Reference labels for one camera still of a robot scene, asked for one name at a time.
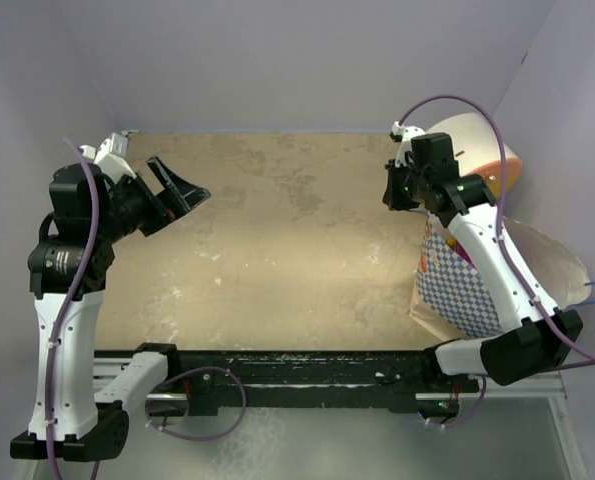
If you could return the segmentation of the blue checkered paper bag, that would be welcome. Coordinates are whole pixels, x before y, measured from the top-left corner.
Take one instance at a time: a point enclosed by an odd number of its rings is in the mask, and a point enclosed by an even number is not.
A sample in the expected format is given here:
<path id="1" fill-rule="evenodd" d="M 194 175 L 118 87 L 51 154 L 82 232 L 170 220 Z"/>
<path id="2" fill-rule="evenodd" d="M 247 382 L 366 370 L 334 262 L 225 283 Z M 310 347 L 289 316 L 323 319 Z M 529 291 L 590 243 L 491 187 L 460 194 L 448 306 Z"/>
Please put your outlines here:
<path id="1" fill-rule="evenodd" d="M 531 271 L 560 308 L 590 295 L 588 271 L 561 242 L 507 218 L 505 226 Z M 409 314 L 442 341 L 502 332 L 481 276 L 448 243 L 438 220 L 425 224 Z"/>

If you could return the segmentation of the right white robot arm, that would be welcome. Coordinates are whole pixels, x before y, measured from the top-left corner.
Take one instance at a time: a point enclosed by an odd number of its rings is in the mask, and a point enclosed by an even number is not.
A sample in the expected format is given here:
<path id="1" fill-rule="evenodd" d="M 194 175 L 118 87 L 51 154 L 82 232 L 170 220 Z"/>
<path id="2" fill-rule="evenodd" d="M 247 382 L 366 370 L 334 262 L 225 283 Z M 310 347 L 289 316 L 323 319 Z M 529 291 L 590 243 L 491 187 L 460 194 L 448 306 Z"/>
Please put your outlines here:
<path id="1" fill-rule="evenodd" d="M 506 386 L 560 367 L 583 328 L 539 284 L 514 245 L 497 201 L 478 174 L 463 176 L 446 133 L 398 127 L 383 202 L 391 211 L 425 208 L 456 238 L 480 274 L 500 321 L 497 336 L 428 348 L 423 383 L 444 391 L 457 375 L 486 375 Z"/>

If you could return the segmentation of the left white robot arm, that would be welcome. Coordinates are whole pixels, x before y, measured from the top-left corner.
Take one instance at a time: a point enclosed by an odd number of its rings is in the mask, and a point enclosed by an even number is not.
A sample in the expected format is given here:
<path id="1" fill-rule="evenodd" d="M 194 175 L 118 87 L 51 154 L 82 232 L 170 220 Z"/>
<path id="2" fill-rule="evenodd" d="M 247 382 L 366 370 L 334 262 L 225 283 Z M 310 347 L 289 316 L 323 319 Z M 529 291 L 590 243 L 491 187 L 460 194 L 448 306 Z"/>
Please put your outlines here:
<path id="1" fill-rule="evenodd" d="M 53 175 L 52 210 L 27 261 L 39 331 L 38 381 L 29 425 L 10 442 L 14 459 L 114 459 L 126 443 L 131 411 L 155 387 L 171 392 L 182 382 L 176 346 L 144 344 L 101 391 L 93 385 L 96 327 L 114 244 L 135 232 L 153 235 L 211 196 L 158 157 L 146 164 L 162 186 L 158 193 L 129 167 L 82 161 Z"/>

